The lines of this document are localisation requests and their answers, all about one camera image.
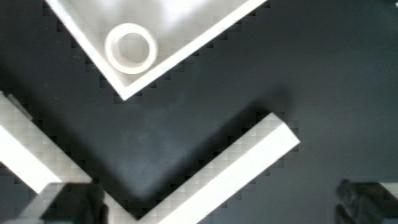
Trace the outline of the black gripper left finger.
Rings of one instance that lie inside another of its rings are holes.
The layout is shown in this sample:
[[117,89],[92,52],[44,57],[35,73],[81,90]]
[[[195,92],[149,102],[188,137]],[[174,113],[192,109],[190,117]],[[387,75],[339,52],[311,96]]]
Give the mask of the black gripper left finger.
[[101,185],[49,183],[35,196],[16,224],[108,224]]

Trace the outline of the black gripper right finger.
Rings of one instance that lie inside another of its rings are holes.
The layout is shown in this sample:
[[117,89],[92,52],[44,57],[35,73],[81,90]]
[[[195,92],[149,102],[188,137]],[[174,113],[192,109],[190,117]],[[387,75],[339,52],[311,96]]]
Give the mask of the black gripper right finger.
[[336,195],[336,224],[398,224],[398,198],[380,183],[343,180]]

